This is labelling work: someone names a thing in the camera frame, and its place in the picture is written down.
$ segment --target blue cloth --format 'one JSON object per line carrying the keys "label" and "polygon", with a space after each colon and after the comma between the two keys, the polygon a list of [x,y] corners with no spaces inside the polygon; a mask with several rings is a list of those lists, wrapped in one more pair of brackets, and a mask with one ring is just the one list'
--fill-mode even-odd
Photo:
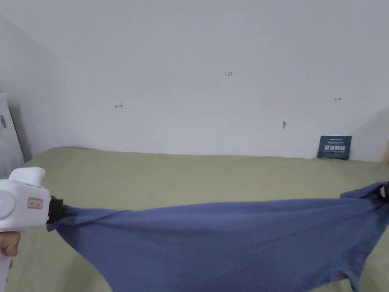
{"label": "blue cloth", "polygon": [[227,202],[143,211],[65,207],[49,230],[114,292],[310,291],[348,278],[389,223],[377,183],[340,199]]}

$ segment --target human hand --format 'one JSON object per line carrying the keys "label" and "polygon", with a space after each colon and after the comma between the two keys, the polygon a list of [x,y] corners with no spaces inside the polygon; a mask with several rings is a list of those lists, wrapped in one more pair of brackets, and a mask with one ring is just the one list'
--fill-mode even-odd
{"label": "human hand", "polygon": [[14,257],[18,254],[20,233],[16,231],[0,233],[0,250],[7,257]]}

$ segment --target mattress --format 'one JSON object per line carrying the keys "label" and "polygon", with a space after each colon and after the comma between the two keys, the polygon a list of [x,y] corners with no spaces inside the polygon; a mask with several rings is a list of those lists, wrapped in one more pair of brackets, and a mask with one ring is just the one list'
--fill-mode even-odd
{"label": "mattress", "polygon": [[[380,163],[67,147],[37,155],[25,166],[44,168],[43,185],[51,194],[82,208],[147,209],[205,202],[337,198],[344,191],[389,180],[389,165]],[[385,232],[368,258],[362,291],[389,291],[388,248],[389,233]],[[48,233],[41,227],[23,235],[6,291],[111,290],[93,266],[56,232]],[[315,291],[351,289],[344,280]]]}

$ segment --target dark green card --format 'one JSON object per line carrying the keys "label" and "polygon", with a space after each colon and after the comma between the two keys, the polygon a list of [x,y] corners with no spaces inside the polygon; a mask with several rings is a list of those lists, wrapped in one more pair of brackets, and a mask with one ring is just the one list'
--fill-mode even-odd
{"label": "dark green card", "polygon": [[352,136],[321,136],[317,158],[348,160]]}

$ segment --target white cabinet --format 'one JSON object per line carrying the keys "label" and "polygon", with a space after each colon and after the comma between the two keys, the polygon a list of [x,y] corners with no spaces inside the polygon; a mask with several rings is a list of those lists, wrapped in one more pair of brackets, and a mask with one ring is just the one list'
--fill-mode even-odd
{"label": "white cabinet", "polygon": [[0,94],[0,178],[24,164],[6,98],[7,95]]}

